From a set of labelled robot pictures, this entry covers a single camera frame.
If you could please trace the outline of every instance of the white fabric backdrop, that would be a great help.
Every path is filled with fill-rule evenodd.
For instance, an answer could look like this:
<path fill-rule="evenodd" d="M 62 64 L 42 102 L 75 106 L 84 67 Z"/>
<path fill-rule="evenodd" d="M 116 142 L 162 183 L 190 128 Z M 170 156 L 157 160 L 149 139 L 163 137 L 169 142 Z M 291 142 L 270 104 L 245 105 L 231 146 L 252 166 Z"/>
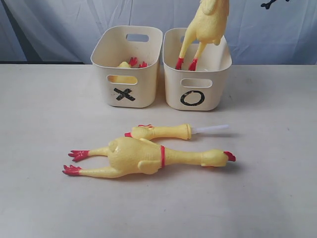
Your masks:
<path fill-rule="evenodd" d="M 199 0 L 5 0 L 45 61 L 90 62 L 106 29 L 187 27 Z M 231 0 L 226 39 L 234 64 L 316 64 L 317 1 Z"/>

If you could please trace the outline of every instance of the white plastic basket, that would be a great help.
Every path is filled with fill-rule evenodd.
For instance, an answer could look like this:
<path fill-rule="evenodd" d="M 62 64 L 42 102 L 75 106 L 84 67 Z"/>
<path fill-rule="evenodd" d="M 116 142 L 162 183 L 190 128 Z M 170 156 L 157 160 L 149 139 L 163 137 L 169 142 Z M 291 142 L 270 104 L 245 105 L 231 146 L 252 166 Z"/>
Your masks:
<path fill-rule="evenodd" d="M 91 62 L 109 105 L 143 108 L 153 103 L 162 41 L 163 33 L 148 26 L 116 26 L 103 34 L 91 55 Z M 123 61 L 129 62 L 131 57 L 138 58 L 137 65 L 144 61 L 148 66 L 118 68 Z M 136 82 L 115 83 L 111 80 L 114 76 L 132 76 Z"/>
<path fill-rule="evenodd" d="M 196 71 L 188 67 L 198 48 L 191 44 L 186 52 L 182 70 L 176 70 L 182 39 L 186 28 L 167 31 L 163 43 L 166 102 L 178 110 L 209 111 L 220 102 L 228 70 L 232 65 L 225 37 L 218 46 L 208 44 L 198 60 Z"/>

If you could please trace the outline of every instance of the yellow rubber chicken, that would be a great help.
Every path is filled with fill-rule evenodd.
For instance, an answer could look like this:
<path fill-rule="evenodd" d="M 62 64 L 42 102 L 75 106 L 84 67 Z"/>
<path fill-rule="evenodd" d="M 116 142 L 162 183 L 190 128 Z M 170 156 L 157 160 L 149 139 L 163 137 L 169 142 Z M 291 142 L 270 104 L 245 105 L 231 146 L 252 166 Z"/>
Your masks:
<path fill-rule="evenodd" d="M 97 169 L 82 169 L 71 165 L 64 165 L 66 175 L 90 176 L 100 178 L 118 178 L 128 174 L 154 174 L 159 169 L 171 164 L 201 165 L 203 167 L 223 167 L 228 161 L 235 161 L 235 156 L 222 150 L 209 150 L 205 152 L 184 152 L 165 148 L 149 139 L 158 137 L 191 138 L 191 127 L 183 124 L 176 127 L 153 127 L 139 125 L 125 137 L 111 141 L 108 146 L 94 150 L 72 150 L 70 157 L 78 162 L 89 156 L 108 156 L 108 167 Z"/>
<path fill-rule="evenodd" d="M 197 52 L 188 70 L 195 71 L 197 61 L 207 44 L 219 45 L 227 25 L 229 0 L 201 0 L 192 22 L 189 24 L 175 69 L 181 70 L 188 47 L 199 41 Z"/>
<path fill-rule="evenodd" d="M 118 68 L 132 68 L 138 63 L 138 59 L 136 57 L 132 57 L 130 62 L 122 62 L 119 64 Z M 148 65 L 145 62 L 139 64 L 139 68 L 145 68 Z M 136 84 L 138 82 L 137 78 L 134 76 L 122 76 L 122 75 L 112 75 L 109 77 L 109 81 L 112 83 L 128 83 L 128 84 Z"/>

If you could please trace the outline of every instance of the table surface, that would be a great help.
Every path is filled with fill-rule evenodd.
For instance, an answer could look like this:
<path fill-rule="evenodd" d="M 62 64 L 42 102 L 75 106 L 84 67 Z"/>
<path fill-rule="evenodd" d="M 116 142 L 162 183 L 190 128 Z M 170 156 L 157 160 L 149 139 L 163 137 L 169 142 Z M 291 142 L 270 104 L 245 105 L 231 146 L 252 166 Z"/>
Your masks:
<path fill-rule="evenodd" d="M 0 232 L 5 238 L 305 238 L 317 226 L 317 66 L 234 65 L 221 103 L 186 112 L 161 77 L 145 109 L 105 103 L 91 65 L 0 65 Z M 139 124 L 230 128 L 176 150 L 231 151 L 224 168 L 69 177 L 73 149 L 107 145 Z M 77 166 L 107 165 L 106 157 Z"/>

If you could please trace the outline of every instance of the white plastic tube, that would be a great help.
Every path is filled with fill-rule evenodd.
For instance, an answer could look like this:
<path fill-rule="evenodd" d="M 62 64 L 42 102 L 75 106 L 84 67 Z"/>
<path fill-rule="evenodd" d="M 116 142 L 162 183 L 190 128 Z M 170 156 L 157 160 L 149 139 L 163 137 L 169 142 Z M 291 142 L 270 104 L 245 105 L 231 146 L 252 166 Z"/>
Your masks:
<path fill-rule="evenodd" d="M 209 133 L 215 130 L 227 129 L 229 125 L 214 125 L 208 127 L 192 127 L 192 135 L 197 133 Z"/>

